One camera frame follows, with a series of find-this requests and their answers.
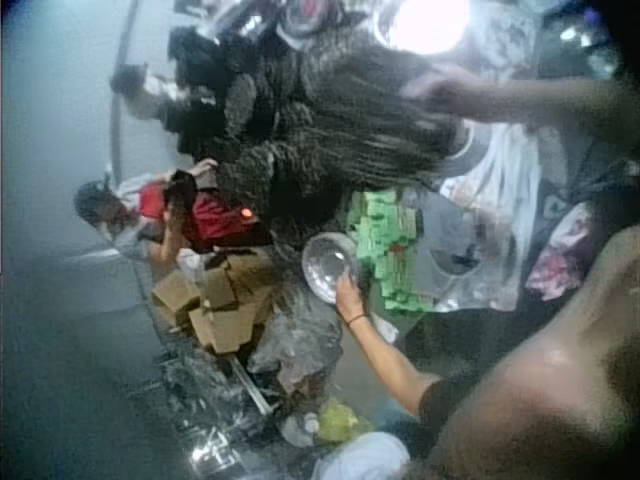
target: cloth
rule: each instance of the cloth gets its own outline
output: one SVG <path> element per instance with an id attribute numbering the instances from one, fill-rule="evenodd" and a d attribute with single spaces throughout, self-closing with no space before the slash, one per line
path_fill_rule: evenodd
<path id="1" fill-rule="evenodd" d="M 312 480 L 385 480 L 394 478 L 409 461 L 409 452 L 398 438 L 372 432 L 321 460 Z"/>
<path id="2" fill-rule="evenodd" d="M 587 203 L 576 205 L 553 231 L 533 267 L 526 287 L 540 292 L 545 302 L 579 287 L 583 273 L 571 250 L 589 234 L 591 228 L 592 214 Z"/>
<path id="3" fill-rule="evenodd" d="M 146 185 L 140 191 L 139 211 L 145 218 L 161 221 L 165 211 L 164 190 L 160 184 Z M 251 230 L 242 208 L 225 206 L 215 191 L 199 191 L 182 234 L 196 251 L 211 249 L 218 240 Z"/>
<path id="4" fill-rule="evenodd" d="M 149 257 L 152 242 L 162 242 L 164 228 L 158 220 L 140 215 L 140 191 L 153 181 L 153 175 L 143 174 L 122 182 L 113 192 L 127 208 L 128 219 L 121 225 L 102 224 L 98 228 L 105 239 L 122 255 L 133 260 Z"/>
<path id="5" fill-rule="evenodd" d="M 470 371 L 445 378 L 427 389 L 420 400 L 418 418 L 429 432 L 430 438 L 427 440 L 431 444 L 423 445 L 420 456 L 426 457 L 429 454 L 449 416 L 473 390 L 479 379 L 478 372 Z"/>

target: woman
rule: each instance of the woman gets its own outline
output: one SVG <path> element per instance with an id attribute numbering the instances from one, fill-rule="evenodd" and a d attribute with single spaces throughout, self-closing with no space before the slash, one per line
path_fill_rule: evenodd
<path id="1" fill-rule="evenodd" d="M 205 159 L 187 173 L 195 179 L 216 166 Z M 101 182 L 80 187 L 74 198 L 80 218 L 96 228 L 123 255 L 168 264 L 181 248 L 196 252 L 216 246 L 263 245 L 269 242 L 257 219 L 246 208 L 229 208 L 215 190 L 198 190 L 189 206 L 165 191 L 174 172 L 142 175 L 123 182 L 115 191 Z"/>

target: wristband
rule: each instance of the wristband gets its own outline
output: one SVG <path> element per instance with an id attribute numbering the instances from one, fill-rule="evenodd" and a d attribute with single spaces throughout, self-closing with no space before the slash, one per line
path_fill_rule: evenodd
<path id="1" fill-rule="evenodd" d="M 349 321 L 347 322 L 347 327 L 351 327 L 351 324 L 352 324 L 353 322 L 355 322 L 356 320 L 358 320 L 358 319 L 360 319 L 360 318 L 362 318 L 362 317 L 366 317 L 366 316 L 367 316 L 367 314 L 366 314 L 366 313 L 362 313 L 362 314 L 360 314 L 360 315 L 356 315 L 355 317 L 353 317 L 351 320 L 349 320 Z"/>

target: brown box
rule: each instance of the brown box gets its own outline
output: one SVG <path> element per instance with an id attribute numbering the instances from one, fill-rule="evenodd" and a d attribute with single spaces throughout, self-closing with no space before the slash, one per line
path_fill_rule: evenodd
<path id="1" fill-rule="evenodd" d="M 251 341 L 255 324 L 271 313 L 277 272 L 264 254 L 230 255 L 209 270 L 202 287 L 203 307 L 189 316 L 198 341 L 218 354 L 232 353 Z"/>
<path id="2" fill-rule="evenodd" d="M 240 348 L 237 316 L 236 310 L 210 312 L 200 308 L 189 314 L 198 342 L 220 354 L 237 352 Z"/>
<path id="3" fill-rule="evenodd" d="M 248 287 L 251 293 L 278 282 L 275 266 L 264 253 L 231 255 L 228 261 L 231 278 Z"/>
<path id="4" fill-rule="evenodd" d="M 209 301 L 211 310 L 228 308 L 237 303 L 224 268 L 214 268 L 205 272 L 205 283 L 201 293 L 203 299 Z"/>
<path id="5" fill-rule="evenodd" d="M 173 326 L 182 326 L 189 322 L 189 310 L 200 303 L 200 292 L 182 272 L 174 270 L 156 283 L 152 298 L 163 318 Z"/>

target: plastic wrap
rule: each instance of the plastic wrap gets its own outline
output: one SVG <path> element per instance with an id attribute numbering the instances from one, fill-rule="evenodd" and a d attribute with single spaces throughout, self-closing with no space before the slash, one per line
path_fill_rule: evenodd
<path id="1" fill-rule="evenodd" d="M 342 355 L 342 327 L 335 310 L 298 281 L 285 286 L 273 309 L 248 369 L 258 373 L 280 368 L 280 383 L 291 392 L 310 375 L 335 365 Z"/>
<path id="2" fill-rule="evenodd" d="M 515 309 L 537 211 L 538 159 L 537 137 L 522 125 L 496 125 L 489 152 L 480 164 L 444 183 L 440 193 L 471 212 L 482 231 L 477 245 L 481 260 L 464 275 L 440 271 L 447 285 L 436 310 Z"/>

